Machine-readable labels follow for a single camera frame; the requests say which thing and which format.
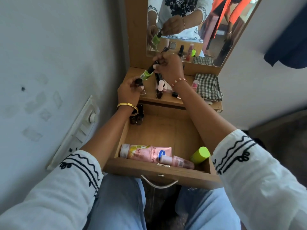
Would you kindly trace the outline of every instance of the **plaid towel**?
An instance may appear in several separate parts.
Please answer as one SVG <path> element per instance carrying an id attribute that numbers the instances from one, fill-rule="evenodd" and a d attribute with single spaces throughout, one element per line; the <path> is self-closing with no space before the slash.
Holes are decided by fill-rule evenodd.
<path id="1" fill-rule="evenodd" d="M 220 90 L 217 75 L 197 73 L 195 80 L 199 81 L 196 92 L 205 100 L 222 101 L 223 94 Z"/>
<path id="2" fill-rule="evenodd" d="M 213 60 L 210 57 L 201 57 L 201 56 L 196 56 L 193 60 L 193 63 L 195 64 L 204 64 L 204 65 L 212 65 L 213 64 Z"/>

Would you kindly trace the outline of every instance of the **tiled floor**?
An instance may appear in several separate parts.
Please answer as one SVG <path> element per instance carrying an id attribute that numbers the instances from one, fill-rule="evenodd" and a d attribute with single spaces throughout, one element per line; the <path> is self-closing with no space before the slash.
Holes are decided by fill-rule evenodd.
<path id="1" fill-rule="evenodd" d="M 144 215 L 147 229 L 184 229 L 187 216 L 180 217 L 175 212 L 175 203 L 181 186 L 173 185 L 166 189 L 156 189 L 146 181 L 142 180 L 142 182 L 146 196 Z"/>

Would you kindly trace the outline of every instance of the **green nail polish bottle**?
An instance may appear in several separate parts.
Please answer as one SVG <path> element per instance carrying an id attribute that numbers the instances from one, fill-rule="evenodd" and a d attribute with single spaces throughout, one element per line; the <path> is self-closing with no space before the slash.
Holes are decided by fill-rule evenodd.
<path id="1" fill-rule="evenodd" d="M 144 80 L 147 80 L 154 72 L 154 69 L 152 66 L 150 66 L 149 69 L 145 70 L 145 72 L 141 75 L 141 79 L 144 81 Z"/>
<path id="2" fill-rule="evenodd" d="M 158 34 L 156 34 L 153 39 L 151 40 L 152 44 L 157 48 L 157 45 L 160 43 L 160 38 L 162 36 L 162 32 L 160 31 Z"/>

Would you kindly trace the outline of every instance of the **orange garment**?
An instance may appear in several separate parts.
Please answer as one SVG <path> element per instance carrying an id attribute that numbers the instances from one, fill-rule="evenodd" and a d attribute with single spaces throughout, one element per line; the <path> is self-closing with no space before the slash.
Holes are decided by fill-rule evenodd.
<path id="1" fill-rule="evenodd" d="M 239 16 L 241 15 L 244 8 L 251 2 L 251 0 L 241 0 L 239 4 L 235 7 L 229 17 L 229 22 L 235 24 Z M 230 6 L 227 7 L 226 13 L 230 13 Z"/>
<path id="2" fill-rule="evenodd" d="M 224 0 L 213 0 L 213 4 L 212 4 L 212 11 L 215 10 Z M 244 10 L 244 8 L 248 5 L 248 3 L 250 3 L 251 0 L 241 0 L 240 3 L 235 7 L 235 9 L 232 11 L 230 17 L 229 17 L 229 21 L 231 23 L 235 23 L 236 20 L 239 18 L 239 16 L 241 15 L 242 11 Z M 223 8 L 221 17 L 219 18 L 219 21 L 217 23 L 217 29 L 220 26 L 220 23 L 223 19 L 223 17 L 225 16 L 226 13 L 230 13 L 230 6 L 231 6 L 231 0 L 226 0 L 225 6 Z"/>

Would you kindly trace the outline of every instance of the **pink bottle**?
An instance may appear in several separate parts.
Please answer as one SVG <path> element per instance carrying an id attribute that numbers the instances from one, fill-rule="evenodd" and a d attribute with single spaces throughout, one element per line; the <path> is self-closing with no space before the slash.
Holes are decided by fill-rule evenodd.
<path id="1" fill-rule="evenodd" d="M 177 156 L 170 157 L 170 156 L 162 155 L 160 157 L 160 163 L 175 166 L 175 167 L 185 168 L 185 169 L 191 169 L 191 170 L 193 170 L 195 167 L 193 162 L 183 159 L 181 157 L 177 157 Z"/>
<path id="2" fill-rule="evenodd" d="M 159 163 L 162 155 L 172 156 L 171 147 L 154 147 L 150 145 L 129 145 L 123 143 L 120 157 L 138 161 Z"/>
<path id="3" fill-rule="evenodd" d="M 193 84 L 192 84 L 192 89 L 193 89 L 195 92 L 196 92 L 196 90 L 197 90 L 198 85 L 199 85 L 199 81 L 194 80 L 194 81 L 193 81 Z"/>

